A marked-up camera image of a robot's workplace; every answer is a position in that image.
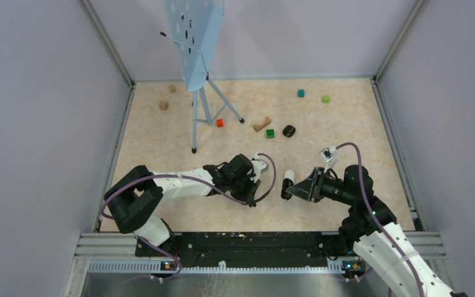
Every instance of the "beige marbled floor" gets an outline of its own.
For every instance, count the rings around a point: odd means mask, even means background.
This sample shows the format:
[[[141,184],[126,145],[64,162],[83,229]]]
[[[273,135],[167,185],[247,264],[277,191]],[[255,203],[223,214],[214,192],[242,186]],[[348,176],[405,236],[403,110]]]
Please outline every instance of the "beige marbled floor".
[[[229,109],[220,116],[223,128],[198,123],[197,154],[190,152],[192,140],[192,94],[182,83],[170,94],[170,83],[137,84],[128,119],[114,183],[136,165],[145,164],[154,171],[185,171],[205,164],[230,161],[243,153],[269,154],[278,167],[272,193],[256,208],[231,202],[220,196],[188,197],[161,202],[155,213],[174,231],[324,231],[337,230],[347,216],[348,207],[328,199],[318,204],[298,198],[280,198],[283,173],[292,169],[296,180],[310,174],[314,166],[324,166],[319,151],[346,141],[358,144],[363,164],[374,179],[375,193],[391,208],[403,228],[413,230],[409,207],[383,128],[382,120],[368,79],[308,80],[229,80],[217,81],[221,91],[246,120],[240,124]],[[207,98],[214,114],[222,101],[207,84]],[[304,88],[306,95],[296,92]],[[331,95],[329,104],[321,102]],[[168,111],[159,109],[167,100]],[[199,118],[204,113],[200,106]],[[264,130],[256,133],[252,125],[265,116],[272,119],[275,139],[266,139]],[[291,124],[295,135],[281,134]],[[343,170],[357,163],[354,150],[343,148],[335,169]],[[263,193],[272,180],[272,171],[261,177],[257,194]],[[117,231],[112,220],[105,219],[102,231]]]

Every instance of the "white wall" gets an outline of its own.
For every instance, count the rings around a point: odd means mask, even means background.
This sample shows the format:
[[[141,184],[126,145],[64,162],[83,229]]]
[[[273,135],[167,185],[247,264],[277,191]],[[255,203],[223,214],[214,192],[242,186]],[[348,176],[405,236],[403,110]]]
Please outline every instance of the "white wall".
[[[77,1],[0,0],[0,296],[61,296],[128,89]]]
[[[475,296],[475,1],[430,1],[382,85],[424,221]]]
[[[181,80],[163,0],[91,2],[134,80]],[[374,75],[414,3],[227,0],[210,75]]]

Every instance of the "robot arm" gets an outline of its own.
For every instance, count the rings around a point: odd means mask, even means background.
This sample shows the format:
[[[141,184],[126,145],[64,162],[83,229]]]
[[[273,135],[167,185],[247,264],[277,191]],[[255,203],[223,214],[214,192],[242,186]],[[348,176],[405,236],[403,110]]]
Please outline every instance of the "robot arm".
[[[259,177],[267,170],[268,165],[259,160],[258,154],[251,160],[239,154],[228,163],[178,173],[150,172],[140,165],[115,184],[104,199],[120,233],[134,233],[159,246],[172,235],[165,221],[152,214],[162,200],[220,194],[215,187],[230,192],[230,199],[252,207],[261,183]]]
[[[342,221],[339,229],[338,249],[347,252],[354,251],[363,257],[396,296],[467,296],[464,293],[454,293],[425,263],[408,241],[394,214],[385,203],[374,195],[373,180],[364,167],[362,167],[362,183],[372,213],[369,213],[362,199],[358,165],[347,167],[344,178],[341,180],[330,170],[338,160],[336,148],[325,149],[320,154],[325,159],[327,167],[315,167],[308,178],[297,184],[293,184],[293,181],[289,180],[293,174],[286,174],[288,179],[283,181],[282,198],[288,200],[294,195],[314,203],[318,203],[323,198],[329,198],[350,205],[349,217]],[[385,232],[391,236],[392,241],[380,230],[372,215],[380,222]],[[395,244],[401,248],[405,254],[404,257]],[[418,292],[418,281],[407,260],[414,267],[419,281],[422,283],[423,295]]]

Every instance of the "metal frame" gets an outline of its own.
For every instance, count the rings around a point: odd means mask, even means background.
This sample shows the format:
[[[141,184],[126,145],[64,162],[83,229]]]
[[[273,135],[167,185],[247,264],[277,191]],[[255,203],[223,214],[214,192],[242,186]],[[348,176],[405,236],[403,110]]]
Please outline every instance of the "metal frame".
[[[210,77],[215,80],[272,80],[272,79],[370,79],[373,78],[373,74],[360,74],[360,75],[287,75],[287,76],[276,76],[276,75],[256,75],[249,77],[230,77],[230,76],[220,76],[212,75]],[[164,77],[160,79],[141,79],[136,80],[135,82],[183,82],[182,79],[177,77]]]
[[[402,46],[403,42],[405,39],[407,39],[407,36],[409,32],[412,29],[412,26],[416,22],[418,16],[420,13],[423,11],[425,8],[426,4],[429,2],[429,0],[417,0],[416,4],[413,7],[413,10],[407,17],[407,21],[405,21],[405,24],[403,24],[403,27],[401,28],[400,32],[398,33],[398,36],[396,37],[396,40],[392,44],[392,47],[390,48],[389,52],[387,53],[385,59],[383,60],[382,65],[376,72],[376,75],[374,75],[374,80],[376,83],[379,83],[383,75],[385,74],[385,71],[387,70],[387,67],[389,64],[392,62],[396,54],[398,53],[398,50]]]
[[[117,133],[116,137],[116,142],[112,146],[112,153],[111,153],[111,158],[110,162],[108,164],[108,169],[107,169],[107,174],[106,174],[106,179],[103,183],[102,192],[101,193],[106,193],[110,189],[110,185],[112,185],[112,179],[114,178],[114,172],[116,170],[116,164],[118,162],[118,157],[119,157],[119,151],[121,149],[121,143],[124,137],[124,131],[126,130],[126,124],[128,122],[128,116],[130,115],[130,110],[132,108],[132,102],[134,101],[134,95],[135,95],[135,87],[136,85],[134,84],[132,88],[130,89],[130,92],[127,97],[126,101],[126,106],[124,108],[123,116],[121,118],[121,122],[119,123],[119,130]],[[98,198],[98,204],[101,205],[103,201],[103,196],[100,195],[100,198]],[[93,225],[91,227],[91,231],[96,232],[99,231],[99,228],[101,227],[101,213],[99,211],[99,208],[97,208],[97,215],[95,220],[93,221]]]
[[[200,88],[199,90],[192,91],[192,153],[196,153],[197,151],[197,122],[207,123],[212,125],[214,121],[220,116],[221,112],[228,107],[234,115],[238,118],[241,123],[244,123],[243,117],[239,115],[236,111],[232,103],[228,101],[225,97],[223,92],[218,88],[218,86],[212,81],[212,79],[207,78],[207,82],[210,86],[216,91],[216,93],[220,96],[221,100],[223,100],[224,105],[220,108],[220,110],[214,115],[214,117],[210,116],[210,109],[208,108],[208,101],[207,95],[205,94],[205,87]],[[205,111],[205,119],[198,119],[197,118],[197,94],[199,93],[199,97],[201,98],[201,103],[203,104],[203,110]]]
[[[117,158],[119,155],[119,147],[121,146],[124,130],[128,120],[129,111],[131,108],[132,100],[134,97],[135,83],[131,79],[128,71],[126,70],[121,58],[118,55],[112,41],[110,40],[104,26],[100,22],[97,14],[95,13],[89,0],[79,0],[86,15],[92,22],[94,29],[98,37],[100,38],[105,50],[110,55],[114,65],[123,76],[128,85],[131,86],[131,92],[129,94],[127,105],[120,123],[118,137],[113,148],[113,154],[110,160],[108,176],[103,186],[106,191],[113,178],[113,173]],[[417,0],[413,10],[400,30],[395,42],[386,55],[382,65],[379,67],[377,73],[371,78],[372,89],[375,94],[375,99],[380,110],[383,125],[387,133],[389,143],[392,149],[393,156],[396,161],[398,173],[400,175],[403,188],[409,203],[411,215],[415,221],[416,229],[423,230],[423,224],[421,219],[423,218],[421,209],[416,201],[416,192],[414,185],[410,179],[410,173],[406,165],[406,160],[402,154],[400,142],[397,138],[397,134],[393,125],[390,112],[388,110],[385,96],[381,91],[380,81],[385,75],[386,70],[393,58],[396,56],[401,45],[405,41],[410,32],[412,25],[417,20],[418,15],[425,8],[428,0]],[[98,225],[92,228],[92,231],[96,231]],[[337,232],[323,232],[323,234],[337,234]],[[461,291],[459,283],[450,267],[450,263],[447,258],[447,253],[443,246],[442,239],[439,232],[436,231],[406,231],[405,234],[419,251],[426,262],[431,266],[433,271],[440,276],[442,280],[452,286],[456,291]],[[83,233],[77,244],[77,248],[74,254],[74,261],[72,263],[71,272],[67,281],[66,297],[78,297],[81,295],[83,286],[85,285],[85,278],[88,268],[94,261],[119,261],[119,260],[131,260],[148,262],[148,259],[135,257],[135,248],[137,240],[132,235],[122,235],[119,233]]]
[[[398,168],[398,174],[400,175],[401,185],[405,192],[405,197],[409,204],[409,209],[411,211],[411,216],[413,218],[414,226],[417,230],[425,230],[424,224],[422,222],[422,211],[418,206],[416,200],[416,190],[413,186],[413,183],[410,178],[409,169],[405,162],[405,157],[402,154],[402,149],[400,146],[400,141],[397,138],[396,130],[392,123],[392,118],[388,110],[387,102],[383,96],[379,83],[375,81],[375,78],[370,80],[372,84],[372,90],[374,91],[374,96],[376,98],[376,103],[378,104],[378,109],[380,110],[380,115],[382,117],[383,126],[385,132],[387,133],[387,139],[390,144],[392,154],[394,156],[394,161],[396,162],[396,167]]]
[[[90,3],[90,0],[78,0],[78,2],[79,4],[81,4],[83,11],[92,23],[97,37],[101,40],[101,43],[105,47],[105,50],[108,53],[110,59],[112,59],[112,62],[116,66],[116,69],[119,71],[126,84],[129,87],[133,87],[134,80],[132,80],[132,78],[130,77],[128,70],[126,69],[118,51],[116,50],[116,47],[114,46],[114,43],[112,42],[112,39],[110,39],[110,36],[108,36],[108,33],[105,30],[105,26],[103,26],[103,23],[101,23],[101,20],[97,16],[97,13],[95,12],[92,4]]]
[[[324,235],[337,235],[337,232],[322,232]],[[405,231],[405,235],[420,255],[432,267],[433,271],[451,287],[458,290],[455,277],[451,273],[447,253],[439,232]],[[89,269],[95,273],[142,273],[141,269],[155,268],[149,258],[135,256],[137,240],[133,235],[120,233],[83,233],[77,243],[71,274],[68,279],[66,297],[79,297]],[[300,269],[272,269],[252,271],[250,269],[232,269],[225,266],[184,269],[182,273],[334,273],[339,269],[338,263],[331,262],[329,267]]]

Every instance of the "lime green block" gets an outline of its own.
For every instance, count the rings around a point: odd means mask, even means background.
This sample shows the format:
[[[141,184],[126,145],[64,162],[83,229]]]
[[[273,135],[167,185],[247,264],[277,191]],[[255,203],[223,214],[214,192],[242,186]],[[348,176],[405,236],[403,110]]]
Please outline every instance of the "lime green block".
[[[265,137],[267,139],[274,138],[274,129],[268,129],[265,131]]]

